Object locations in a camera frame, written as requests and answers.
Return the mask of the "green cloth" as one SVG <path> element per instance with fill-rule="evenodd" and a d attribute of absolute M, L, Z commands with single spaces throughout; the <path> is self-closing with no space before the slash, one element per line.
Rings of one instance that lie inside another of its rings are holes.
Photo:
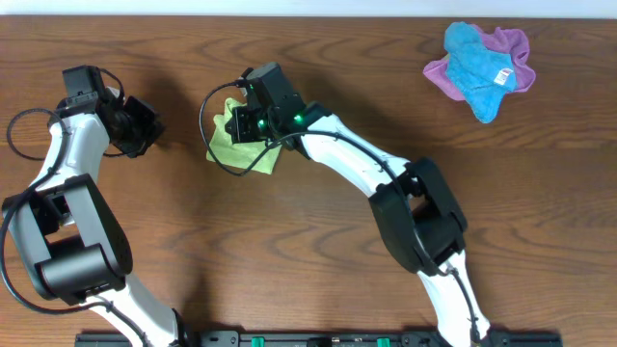
<path fill-rule="evenodd" d="M 243 103 L 229 97 L 225 101 L 224 113 L 213 117 L 216 126 L 210 146 L 220 162 L 226 166 L 247 169 L 257 156 L 266 149 L 264 143 L 234 144 L 231 136 L 225 131 L 225 124 L 231 119 L 232 109 L 243 106 Z M 271 174 L 278 161 L 282 147 L 269 150 L 253 167 L 252 171 Z"/>

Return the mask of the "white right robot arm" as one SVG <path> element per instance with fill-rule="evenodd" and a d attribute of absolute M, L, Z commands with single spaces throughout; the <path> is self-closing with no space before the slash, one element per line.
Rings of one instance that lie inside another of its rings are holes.
<path fill-rule="evenodd" d="M 436 164 L 389 154 L 318 103 L 285 110 L 251 100 L 225 126 L 235 144 L 284 145 L 332 169 L 363 194 L 390 255 L 419 276 L 451 346 L 478 346 L 489 334 L 469 281 L 467 220 Z"/>

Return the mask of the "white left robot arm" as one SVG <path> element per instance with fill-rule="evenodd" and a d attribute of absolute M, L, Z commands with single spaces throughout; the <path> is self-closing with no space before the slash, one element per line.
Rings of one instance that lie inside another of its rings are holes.
<path fill-rule="evenodd" d="M 43 166 L 4 200 L 1 236 L 11 237 L 36 292 L 63 308 L 38 306 L 1 279 L 24 307 L 42 314 L 90 310 L 131 346 L 192 346 L 178 312 L 133 274 L 128 239 L 97 187 L 108 146 L 134 158 L 164 130 L 150 105 L 113 91 L 79 92 L 48 113 L 52 137 Z"/>

